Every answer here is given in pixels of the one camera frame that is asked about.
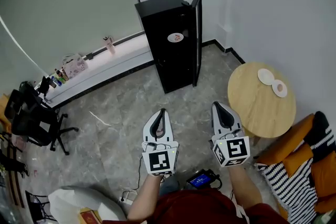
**gray tile floor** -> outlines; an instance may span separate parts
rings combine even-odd
[[[179,179],[183,181],[197,169],[211,168],[221,175],[221,192],[229,195],[228,172],[219,167],[208,143],[212,136],[210,107],[214,101],[228,104],[228,80],[239,65],[231,53],[224,54],[209,45],[203,48],[195,88],[188,86],[164,94],[155,66],[150,66],[63,106],[61,112],[69,115],[64,127],[80,128],[78,133],[62,136],[70,155],[65,156],[59,145],[52,152],[49,147],[28,144],[22,160],[26,160],[30,176],[22,180],[22,192],[26,189],[48,195],[61,186],[78,185],[95,188],[116,200],[123,190],[137,186],[142,128],[154,112],[166,108],[174,139],[180,144],[176,168]],[[261,139],[256,147],[251,145],[252,156],[271,142]],[[254,169],[252,157],[245,167],[264,202],[275,208],[271,191]],[[145,177],[142,164],[140,181]]]

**black office chair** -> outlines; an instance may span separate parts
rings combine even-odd
[[[62,120],[68,115],[62,114],[58,121],[57,113],[48,107],[40,97],[34,95],[30,90],[22,91],[12,91],[5,109],[5,116],[12,123],[12,133],[25,136],[28,142],[38,146],[47,146],[51,143],[51,151],[55,151],[55,141],[57,140],[65,155],[69,155],[60,136],[71,130],[78,132],[79,129],[71,127],[61,130]]]
[[[28,207],[29,207],[29,212],[31,215],[31,218],[33,220],[33,223],[39,223],[40,220],[43,219],[49,219],[49,220],[53,220],[56,221],[56,219],[50,214],[47,214],[44,206],[46,204],[49,204],[49,200],[48,200],[48,196],[41,196],[41,195],[34,195],[29,193],[28,191],[26,192],[26,198],[27,198],[27,203],[28,203]],[[47,201],[46,202],[41,202],[41,199],[46,198]]]

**red shirt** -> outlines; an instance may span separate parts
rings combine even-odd
[[[288,224],[267,204],[257,204],[245,210],[250,224]],[[132,221],[103,221],[103,224],[135,223]],[[154,214],[147,223],[234,223],[246,224],[238,218],[233,202],[216,189],[181,190],[164,195],[157,201]]]

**cabinet door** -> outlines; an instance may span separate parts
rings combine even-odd
[[[202,0],[191,3],[190,37],[193,50],[193,86],[197,85],[202,59]]]

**white shelf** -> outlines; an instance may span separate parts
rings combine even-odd
[[[88,69],[61,87],[50,87],[46,96],[52,102],[50,106],[56,106],[109,78],[153,60],[145,34],[119,44],[115,49],[114,55],[106,50],[87,60]]]

